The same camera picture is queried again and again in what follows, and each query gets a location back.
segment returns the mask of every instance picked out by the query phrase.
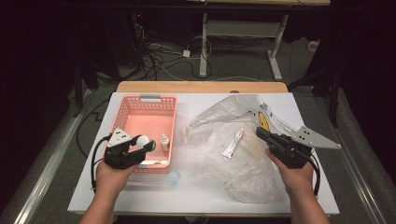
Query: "white desk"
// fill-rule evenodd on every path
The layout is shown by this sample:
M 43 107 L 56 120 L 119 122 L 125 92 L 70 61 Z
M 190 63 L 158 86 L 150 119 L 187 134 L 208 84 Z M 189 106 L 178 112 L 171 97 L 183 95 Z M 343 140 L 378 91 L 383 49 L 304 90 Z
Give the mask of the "white desk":
M 120 99 L 124 94 L 126 93 L 117 92 L 113 94 L 94 144 L 103 136 L 108 135 Z M 240 203 L 231 199 L 221 182 L 207 179 L 200 173 L 202 171 L 202 158 L 197 156 L 189 146 L 180 143 L 178 130 L 230 93 L 175 93 L 175 95 L 178 103 L 171 174 L 168 177 L 159 178 L 163 183 L 155 183 L 154 185 L 147 184 L 148 182 L 144 181 L 140 184 L 128 183 L 116 202 L 115 213 L 119 215 L 216 217 L 279 217 L 289 215 L 290 203 L 287 198 L 267 204 Z M 289 124 L 296 127 L 303 125 L 291 93 L 261 93 L 261 95 L 265 102 L 272 107 L 274 113 L 284 114 L 287 111 L 288 115 L 284 120 Z M 104 146 L 98 150 L 97 159 L 100 158 L 103 148 Z M 84 213 L 92 201 L 91 156 L 92 150 L 69 204 L 68 211 L 70 212 Z M 322 173 L 319 203 L 326 214 L 339 213 L 324 173 Z
M 206 0 L 210 3 L 234 3 L 234 4 L 265 4 L 265 5 L 303 5 L 307 7 L 328 6 L 330 0 Z M 200 62 L 200 77 L 206 77 L 207 65 L 207 36 L 208 35 L 232 35 L 253 37 L 274 37 L 275 44 L 272 50 L 267 51 L 275 80 L 282 80 L 279 66 L 276 62 L 276 53 L 282 40 L 289 15 L 283 15 L 280 22 L 258 22 L 258 21 L 210 21 L 207 13 L 204 13 L 202 31 L 202 53 Z

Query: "small white bottle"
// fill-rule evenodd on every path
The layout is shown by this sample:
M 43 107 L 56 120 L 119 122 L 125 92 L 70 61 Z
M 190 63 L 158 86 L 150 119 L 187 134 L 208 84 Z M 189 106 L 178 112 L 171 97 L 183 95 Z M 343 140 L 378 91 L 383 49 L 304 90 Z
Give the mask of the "small white bottle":
M 163 151 L 169 151 L 169 138 L 163 133 L 161 137 L 161 149 Z

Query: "gray carpet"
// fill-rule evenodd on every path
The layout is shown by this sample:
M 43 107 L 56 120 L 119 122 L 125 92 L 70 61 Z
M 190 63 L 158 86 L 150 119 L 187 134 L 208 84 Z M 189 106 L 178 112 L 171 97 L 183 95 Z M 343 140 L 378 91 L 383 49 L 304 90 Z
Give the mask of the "gray carpet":
M 284 77 L 285 83 L 290 83 L 304 75 L 304 72 L 309 65 L 313 53 L 306 49 L 308 41 L 302 39 L 295 43 L 282 43 L 281 49 L 277 54 L 277 61 L 281 73 Z M 181 46 L 167 43 L 168 47 L 181 52 Z M 260 45 L 255 47 L 245 47 L 234 50 L 225 56 L 215 56 L 224 53 L 224 49 L 215 49 L 213 55 L 209 57 L 213 75 L 210 80 L 236 77 L 233 79 L 224 79 L 232 81 L 251 81 L 248 78 L 255 78 L 262 81 L 274 81 L 271 69 L 266 60 L 264 51 L 270 49 L 272 45 L 271 40 L 264 39 Z M 166 60 L 176 58 L 175 55 L 162 54 Z M 198 57 L 199 54 L 194 54 L 191 57 Z M 197 60 L 188 60 L 192 63 L 195 74 L 198 74 L 199 63 Z M 120 68 L 123 74 L 128 73 L 129 69 L 125 66 Z M 176 78 L 183 80 L 197 80 L 191 75 L 191 66 L 187 63 L 176 64 L 167 69 L 170 76 L 165 71 L 158 73 L 158 80 L 175 80 Z M 97 105 L 101 104 L 105 99 L 108 99 L 111 92 L 117 87 L 117 83 L 111 81 L 102 81 L 100 88 L 94 93 L 92 102 L 87 105 L 87 111 L 92 111 Z M 318 156 L 323 166 L 324 172 L 329 180 L 332 192 L 336 198 L 340 209 L 340 215 L 330 217 L 332 223 L 390 223 L 396 220 L 396 207 L 391 202 L 396 199 L 395 187 L 387 173 L 382 168 L 380 162 L 374 156 L 370 145 L 362 135 L 359 124 L 354 120 L 353 115 L 349 111 L 347 99 L 340 91 L 340 105 L 338 110 L 338 124 L 339 128 L 334 129 L 330 124 L 326 115 L 327 99 L 314 98 L 310 92 L 309 87 L 297 88 L 293 91 L 297 105 L 299 106 L 304 123 L 311 129 L 322 133 L 333 140 L 342 138 L 343 142 L 353 153 L 357 166 L 363 173 L 363 179 L 366 181 L 370 192 L 376 199 L 376 205 L 380 208 L 380 213 L 383 215 L 385 222 L 375 221 L 375 217 L 370 211 L 371 207 L 367 207 L 362 202 L 359 188 L 355 181 L 352 181 L 353 174 L 350 173 L 350 166 L 345 159 L 344 154 L 340 150 L 320 149 Z M 85 153 L 91 148 L 93 139 L 96 136 L 97 130 L 100 126 L 100 118 L 106 111 L 106 104 L 95 109 L 98 113 L 90 114 L 86 121 L 81 126 L 79 139 L 80 144 Z M 76 141 L 76 134 L 74 133 L 73 141 L 70 143 L 65 152 L 62 163 L 60 164 L 55 177 L 53 178 L 47 193 L 40 202 L 37 210 L 32 218 L 31 223 L 77 223 L 80 215 L 72 214 L 66 211 L 70 199 L 73 195 L 74 187 L 76 186 L 82 167 L 85 163 L 85 158 L 78 150 Z M 53 138 L 61 138 L 59 134 L 54 134 Z M 13 223 L 21 211 L 24 202 L 29 196 L 35 182 L 44 169 L 48 159 L 50 158 L 51 144 L 49 143 L 43 148 L 42 153 L 38 156 L 31 171 L 25 177 L 22 185 L 14 195 L 12 202 L 8 205 L 6 211 L 2 214 L 0 223 Z M 182 217 L 121 217 L 120 221 L 125 223 L 186 223 Z M 268 218 L 231 218 L 221 219 L 212 218 L 209 223 L 289 223 L 285 218 L 268 219 Z

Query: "clear plastic bag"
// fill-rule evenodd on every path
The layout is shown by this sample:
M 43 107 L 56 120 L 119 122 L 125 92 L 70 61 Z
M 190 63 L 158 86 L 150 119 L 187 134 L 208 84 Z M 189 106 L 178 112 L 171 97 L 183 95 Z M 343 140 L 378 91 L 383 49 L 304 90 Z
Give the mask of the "clear plastic bag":
M 286 197 L 277 169 L 256 136 L 262 104 L 256 94 L 232 95 L 213 105 L 181 130 L 181 139 L 204 155 L 205 175 L 223 181 L 228 195 L 242 203 L 269 203 Z M 235 134 L 244 134 L 229 160 L 221 153 Z

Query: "pink plastic basket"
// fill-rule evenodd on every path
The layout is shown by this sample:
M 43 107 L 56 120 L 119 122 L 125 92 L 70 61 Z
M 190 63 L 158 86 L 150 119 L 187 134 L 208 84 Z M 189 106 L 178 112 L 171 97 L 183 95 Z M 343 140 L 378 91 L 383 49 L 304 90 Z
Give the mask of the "pink plastic basket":
M 135 172 L 169 173 L 176 110 L 176 96 L 140 94 L 125 95 L 122 98 L 111 132 L 113 133 L 116 128 L 121 128 L 131 136 L 146 135 L 157 144 L 153 151 L 146 154 L 146 160 L 135 169 Z M 168 151 L 162 150 L 163 134 L 170 141 Z M 137 149 L 137 146 L 134 146 L 129 150 Z

